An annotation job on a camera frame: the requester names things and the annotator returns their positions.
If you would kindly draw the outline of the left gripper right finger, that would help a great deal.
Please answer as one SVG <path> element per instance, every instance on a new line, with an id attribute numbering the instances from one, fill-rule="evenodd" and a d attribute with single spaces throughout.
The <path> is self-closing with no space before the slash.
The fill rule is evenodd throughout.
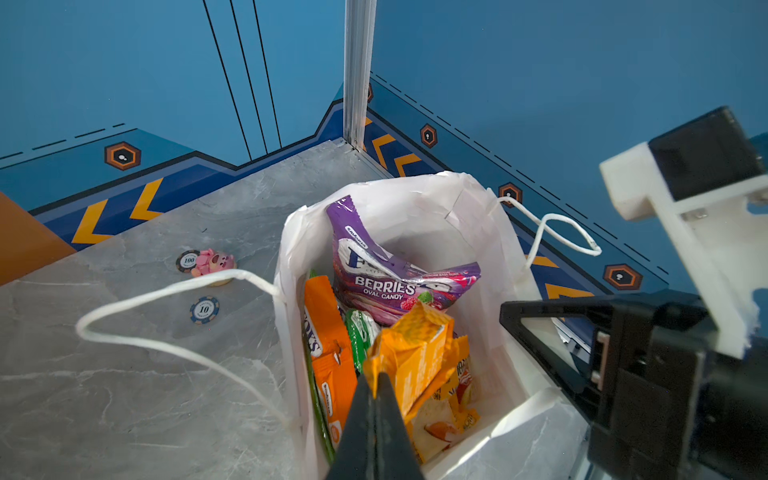
<path id="1" fill-rule="evenodd" d="M 394 387 L 386 373 L 377 377 L 375 396 L 375 478 L 423 480 Z"/>

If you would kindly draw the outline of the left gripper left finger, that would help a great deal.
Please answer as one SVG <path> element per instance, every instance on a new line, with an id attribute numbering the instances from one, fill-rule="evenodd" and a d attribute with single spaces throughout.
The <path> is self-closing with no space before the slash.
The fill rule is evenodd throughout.
<path id="1" fill-rule="evenodd" d="M 375 413 L 374 396 L 366 377 L 361 375 L 327 480 L 375 478 Z"/>

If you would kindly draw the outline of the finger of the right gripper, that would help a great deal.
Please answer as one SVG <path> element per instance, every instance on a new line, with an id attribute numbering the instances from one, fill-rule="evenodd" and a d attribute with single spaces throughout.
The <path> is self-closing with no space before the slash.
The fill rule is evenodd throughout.
<path id="1" fill-rule="evenodd" d="M 501 326 L 538 362 L 582 414 L 611 414 L 616 404 L 612 366 L 614 295 L 507 301 L 500 307 Z M 557 322 L 583 320 L 592 326 L 583 347 L 562 337 Z"/>

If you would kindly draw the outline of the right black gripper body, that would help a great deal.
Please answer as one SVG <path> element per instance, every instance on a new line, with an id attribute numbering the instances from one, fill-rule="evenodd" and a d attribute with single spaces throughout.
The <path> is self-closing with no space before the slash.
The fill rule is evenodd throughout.
<path id="1" fill-rule="evenodd" d="M 606 297 L 587 316 L 602 356 L 591 463 L 615 479 L 766 478 L 766 338 L 718 353 L 703 303 L 672 291 Z"/>

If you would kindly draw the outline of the green white snack bag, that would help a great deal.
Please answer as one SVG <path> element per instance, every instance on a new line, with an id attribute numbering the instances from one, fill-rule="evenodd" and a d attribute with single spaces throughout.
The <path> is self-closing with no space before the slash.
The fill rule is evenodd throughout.
<path id="1" fill-rule="evenodd" d="M 347 310 L 344 314 L 344 323 L 350 339 L 354 367 L 357 374 L 361 374 L 368 350 L 381 329 L 373 317 L 363 310 Z"/>

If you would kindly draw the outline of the orange Fox's candy bag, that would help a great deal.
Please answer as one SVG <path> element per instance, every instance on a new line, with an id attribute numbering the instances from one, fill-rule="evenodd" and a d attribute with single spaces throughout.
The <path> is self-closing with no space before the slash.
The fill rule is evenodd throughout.
<path id="1" fill-rule="evenodd" d="M 327 276 L 304 284 L 304 329 L 331 445 L 337 448 L 357 387 L 351 341 Z"/>

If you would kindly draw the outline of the purple Fox's candy bag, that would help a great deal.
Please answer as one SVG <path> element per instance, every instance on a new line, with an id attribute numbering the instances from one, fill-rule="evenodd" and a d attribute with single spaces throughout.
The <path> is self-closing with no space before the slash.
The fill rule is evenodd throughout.
<path id="1" fill-rule="evenodd" d="M 414 305 L 436 310 L 451 307 L 480 278 L 474 262 L 428 272 L 377 244 L 347 195 L 325 209 L 333 230 L 335 290 L 343 304 L 392 326 Z"/>

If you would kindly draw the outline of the green chips bag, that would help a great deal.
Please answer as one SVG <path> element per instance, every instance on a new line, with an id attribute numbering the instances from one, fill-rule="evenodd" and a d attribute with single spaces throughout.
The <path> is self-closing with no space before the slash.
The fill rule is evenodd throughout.
<path id="1" fill-rule="evenodd" d="M 329 432 L 328 425 L 325 418 L 323 402 L 320 399 L 319 391 L 317 388 L 317 383 L 314 376 L 314 370 L 312 367 L 311 354 L 306 344 L 304 344 L 303 347 L 304 347 L 304 357 L 305 357 L 305 364 L 307 368 L 307 375 L 308 375 L 308 382 L 309 382 L 309 390 L 310 390 L 311 401 L 313 406 L 313 415 L 314 415 L 315 423 L 321 438 L 325 458 L 328 461 L 328 464 L 332 465 L 333 462 L 335 461 L 335 448 L 333 447 L 333 444 L 331 441 L 330 432 Z"/>

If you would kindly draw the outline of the orange yellow snack pouch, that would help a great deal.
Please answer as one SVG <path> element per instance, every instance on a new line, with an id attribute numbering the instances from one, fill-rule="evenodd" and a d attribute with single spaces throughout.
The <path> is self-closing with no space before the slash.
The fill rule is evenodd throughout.
<path id="1" fill-rule="evenodd" d="M 473 376 L 467 336 L 454 335 L 458 363 L 452 375 L 420 406 L 406 429 L 416 458 L 425 464 L 450 449 L 480 420 L 470 407 Z"/>

